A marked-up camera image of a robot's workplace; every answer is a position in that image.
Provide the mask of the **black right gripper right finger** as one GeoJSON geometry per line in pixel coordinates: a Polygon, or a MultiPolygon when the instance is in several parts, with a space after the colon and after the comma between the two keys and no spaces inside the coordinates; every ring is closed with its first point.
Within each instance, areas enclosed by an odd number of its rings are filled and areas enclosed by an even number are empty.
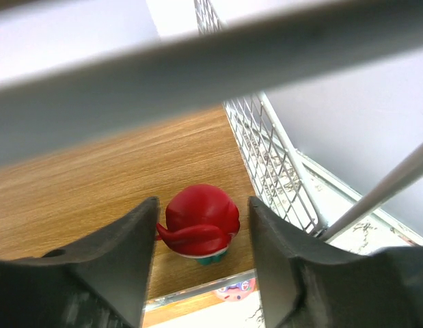
{"type": "Polygon", "coordinates": [[[248,207],[267,327],[423,327],[423,246],[353,254],[248,207]]]}

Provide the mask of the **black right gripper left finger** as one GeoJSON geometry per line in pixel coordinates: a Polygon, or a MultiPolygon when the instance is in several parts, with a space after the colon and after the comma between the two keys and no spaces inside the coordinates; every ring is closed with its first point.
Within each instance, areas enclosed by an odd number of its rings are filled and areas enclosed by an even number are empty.
{"type": "Polygon", "coordinates": [[[140,327],[158,219],[149,197],[42,257],[0,260],[0,327],[140,327]]]}

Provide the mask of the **purple bunny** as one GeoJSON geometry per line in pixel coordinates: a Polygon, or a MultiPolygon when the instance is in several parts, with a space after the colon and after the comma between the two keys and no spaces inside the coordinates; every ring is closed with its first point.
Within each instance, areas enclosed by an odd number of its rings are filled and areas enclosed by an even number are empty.
{"type": "Polygon", "coordinates": [[[255,290],[256,278],[251,278],[216,289],[214,295],[224,302],[237,302],[247,298],[255,290]]]}

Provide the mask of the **red haired mermaid figure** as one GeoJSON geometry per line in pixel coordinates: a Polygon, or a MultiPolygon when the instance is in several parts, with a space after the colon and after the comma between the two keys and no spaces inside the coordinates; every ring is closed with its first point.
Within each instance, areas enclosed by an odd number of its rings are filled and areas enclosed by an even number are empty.
{"type": "Polygon", "coordinates": [[[165,209],[166,225],[156,225],[157,241],[202,265],[220,262],[240,230],[240,214],[219,187],[195,184],[177,193],[165,209]]]}

